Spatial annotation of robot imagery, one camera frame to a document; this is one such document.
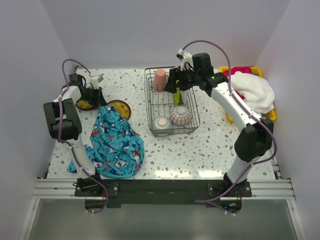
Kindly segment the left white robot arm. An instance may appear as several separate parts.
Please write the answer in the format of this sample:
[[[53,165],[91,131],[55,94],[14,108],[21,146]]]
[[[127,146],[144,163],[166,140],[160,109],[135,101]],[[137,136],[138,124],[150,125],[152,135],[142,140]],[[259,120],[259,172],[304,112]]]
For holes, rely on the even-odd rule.
[[[43,104],[48,132],[68,151],[80,178],[95,176],[96,167],[82,141],[83,128],[78,110],[91,111],[106,105],[102,88],[86,87],[85,77],[77,73],[69,76],[55,100]]]

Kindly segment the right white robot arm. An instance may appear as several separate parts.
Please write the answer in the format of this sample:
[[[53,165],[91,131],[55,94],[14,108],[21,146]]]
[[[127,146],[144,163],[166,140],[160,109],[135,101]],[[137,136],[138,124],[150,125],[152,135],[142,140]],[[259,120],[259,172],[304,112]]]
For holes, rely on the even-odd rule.
[[[207,53],[190,54],[180,49],[177,58],[181,65],[169,70],[164,90],[175,93],[179,88],[187,91],[195,86],[206,92],[227,112],[239,130],[234,143],[236,153],[231,168],[224,175],[223,192],[230,197],[240,190],[250,169],[263,163],[261,157],[270,149],[276,149],[273,135],[274,122],[254,112],[231,86],[231,77],[215,72]]]

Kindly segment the pale green bowl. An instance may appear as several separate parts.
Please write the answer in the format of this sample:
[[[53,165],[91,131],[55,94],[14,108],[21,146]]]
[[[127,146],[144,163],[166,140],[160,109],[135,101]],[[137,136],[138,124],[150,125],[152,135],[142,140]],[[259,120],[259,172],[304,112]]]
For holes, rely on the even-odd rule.
[[[154,131],[170,130],[172,129],[172,122],[165,116],[158,116],[153,120],[151,129]]]

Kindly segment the blue patterned bowl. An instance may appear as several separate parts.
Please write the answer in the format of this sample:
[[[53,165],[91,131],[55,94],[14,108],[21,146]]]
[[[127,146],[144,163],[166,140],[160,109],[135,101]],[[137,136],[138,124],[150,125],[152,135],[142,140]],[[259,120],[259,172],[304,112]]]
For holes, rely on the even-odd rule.
[[[175,106],[170,112],[170,120],[174,125],[185,126],[193,118],[191,111],[182,105]]]

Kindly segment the blue shark print cloth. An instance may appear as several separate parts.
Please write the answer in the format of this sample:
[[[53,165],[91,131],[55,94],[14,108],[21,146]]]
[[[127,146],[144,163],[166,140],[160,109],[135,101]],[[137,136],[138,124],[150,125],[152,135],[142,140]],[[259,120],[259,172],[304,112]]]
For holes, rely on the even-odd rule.
[[[77,160],[93,166],[103,177],[125,179],[133,177],[142,167],[145,148],[139,134],[112,105],[98,109],[89,137],[91,145],[83,144],[82,136],[70,142]]]

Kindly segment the lime green small plate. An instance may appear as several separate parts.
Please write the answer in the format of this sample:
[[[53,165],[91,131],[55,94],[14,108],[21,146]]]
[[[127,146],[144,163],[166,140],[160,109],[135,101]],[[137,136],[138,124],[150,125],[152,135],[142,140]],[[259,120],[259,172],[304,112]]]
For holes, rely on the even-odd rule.
[[[175,92],[173,93],[173,101],[175,106],[180,104],[180,98],[181,98],[180,88],[178,87],[178,83],[179,83],[179,80],[176,80],[175,88],[174,88]]]

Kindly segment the pink cup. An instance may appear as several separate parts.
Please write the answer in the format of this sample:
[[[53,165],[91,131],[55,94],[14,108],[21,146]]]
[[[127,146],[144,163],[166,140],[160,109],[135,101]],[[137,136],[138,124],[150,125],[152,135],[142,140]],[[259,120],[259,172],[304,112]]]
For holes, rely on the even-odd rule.
[[[153,88],[158,91],[163,91],[166,85],[167,85],[167,73],[164,69],[158,69],[154,75]]]

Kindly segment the yellow brown plate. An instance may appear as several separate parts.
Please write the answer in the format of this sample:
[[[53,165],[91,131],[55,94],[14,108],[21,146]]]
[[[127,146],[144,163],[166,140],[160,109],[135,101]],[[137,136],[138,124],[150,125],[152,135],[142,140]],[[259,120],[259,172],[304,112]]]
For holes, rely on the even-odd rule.
[[[90,111],[97,108],[94,101],[88,99],[79,99],[76,101],[75,106],[82,111]]]
[[[129,120],[132,114],[130,106],[122,100],[111,100],[107,103],[113,106],[115,110],[126,120]]]

